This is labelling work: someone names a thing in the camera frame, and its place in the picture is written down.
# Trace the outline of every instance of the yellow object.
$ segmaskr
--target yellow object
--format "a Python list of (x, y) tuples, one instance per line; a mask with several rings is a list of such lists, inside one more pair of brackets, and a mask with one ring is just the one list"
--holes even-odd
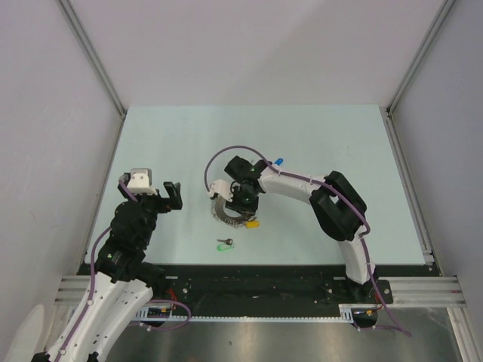
[(254, 229), (254, 228), (257, 228), (257, 227), (259, 227), (259, 226), (260, 226), (260, 221), (258, 221), (258, 220), (247, 221), (247, 222), (245, 223), (245, 227), (246, 227), (247, 229)]

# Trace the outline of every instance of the light blue table surface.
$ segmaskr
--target light blue table surface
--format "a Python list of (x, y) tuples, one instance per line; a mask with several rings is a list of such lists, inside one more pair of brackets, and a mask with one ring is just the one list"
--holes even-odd
[[(372, 233), (367, 243), (372, 260), (386, 265), (424, 263), (375, 105), (131, 107), (91, 244), (123, 202), (118, 177), (131, 168), (148, 167), (153, 185), (164, 195), (163, 181), (181, 182), (183, 209), (159, 216), (147, 262), (342, 264), (337, 242), (320, 229), (312, 208), (299, 201), (261, 195), (258, 229), (234, 229), (212, 217), (203, 171), (216, 151), (235, 144), (254, 147), (273, 161), (283, 158), (282, 167), (292, 172), (342, 172), (368, 205)], [(257, 160), (248, 151), (227, 152), (213, 163), (210, 182), (230, 180), (223, 168), (235, 155)], [(235, 248), (218, 252), (220, 238), (233, 239)]]

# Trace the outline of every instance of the metal floor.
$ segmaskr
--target metal floor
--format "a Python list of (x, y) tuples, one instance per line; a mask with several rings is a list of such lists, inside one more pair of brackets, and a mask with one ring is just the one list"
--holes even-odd
[[(444, 308), (395, 311), (412, 338), (348, 324), (192, 323), (172, 332), (127, 328), (107, 362), (424, 361), (461, 356)], [(379, 324), (388, 322), (385, 313)]]

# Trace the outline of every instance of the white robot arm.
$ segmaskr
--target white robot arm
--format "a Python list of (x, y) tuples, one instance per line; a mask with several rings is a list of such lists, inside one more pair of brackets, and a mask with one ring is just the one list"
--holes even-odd
[[(267, 167), (263, 160), (252, 164), (238, 156), (228, 163), (225, 172), (234, 182), (219, 179), (211, 184), (208, 192), (210, 197), (216, 199), (214, 209), (219, 219), (228, 223), (249, 220), (257, 211), (259, 194), (264, 193), (280, 194), (305, 202), (312, 206), (324, 232), (338, 241), (348, 279), (359, 285), (369, 282), (367, 260), (360, 239), (365, 227), (346, 203), (320, 185), (331, 185), (363, 215), (367, 210), (365, 203), (341, 173), (333, 171), (328, 176), (287, 173), (274, 164)], [(240, 217), (230, 218), (223, 208), (238, 212)]]
[[(133, 169), (121, 177), (119, 190), (127, 201), (116, 208), (110, 228), (94, 243), (90, 285), (59, 339), (32, 362), (104, 362), (135, 314), (153, 293), (163, 291), (163, 271), (143, 259), (158, 214), (183, 206), (180, 184), (164, 187), (169, 198), (151, 186), (148, 169)], [(109, 231), (94, 268), (95, 247)]]

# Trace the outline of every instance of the white wall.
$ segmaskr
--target white wall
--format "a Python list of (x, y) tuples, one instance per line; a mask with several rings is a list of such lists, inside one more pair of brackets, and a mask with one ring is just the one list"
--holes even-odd
[(130, 106), (386, 106), (443, 0), (72, 0)]
[(0, 2), (0, 360), (81, 259), (121, 124), (54, 1)]
[(429, 231), (483, 336), (483, 2), (461, 1), (396, 114)]

